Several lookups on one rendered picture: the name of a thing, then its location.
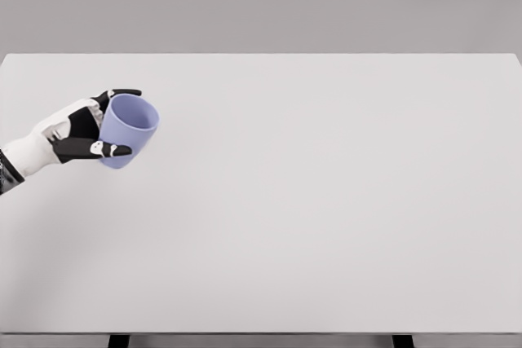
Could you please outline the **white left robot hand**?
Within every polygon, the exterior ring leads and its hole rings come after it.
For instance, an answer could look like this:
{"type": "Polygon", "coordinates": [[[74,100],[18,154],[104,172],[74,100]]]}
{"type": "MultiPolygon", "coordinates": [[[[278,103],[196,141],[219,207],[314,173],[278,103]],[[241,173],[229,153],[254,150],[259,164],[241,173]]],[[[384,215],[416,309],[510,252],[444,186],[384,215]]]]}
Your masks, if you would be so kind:
{"type": "Polygon", "coordinates": [[[109,103],[118,95],[140,97],[141,90],[114,89],[79,99],[40,121],[33,131],[42,136],[51,157],[60,164],[72,160],[94,160],[129,156],[132,149],[100,140],[100,127],[109,103]]]}

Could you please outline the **light blue plastic cup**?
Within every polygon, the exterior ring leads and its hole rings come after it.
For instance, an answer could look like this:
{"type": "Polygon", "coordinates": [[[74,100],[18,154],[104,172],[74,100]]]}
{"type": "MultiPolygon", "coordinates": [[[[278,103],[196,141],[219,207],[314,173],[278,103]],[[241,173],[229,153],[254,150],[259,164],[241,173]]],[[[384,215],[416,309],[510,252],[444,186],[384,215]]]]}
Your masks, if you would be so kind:
{"type": "Polygon", "coordinates": [[[124,145],[131,149],[127,156],[103,158],[112,169],[122,169],[133,161],[155,134],[160,123],[156,108],[146,99],[131,94],[119,94],[110,99],[100,128],[103,142],[124,145]]]}

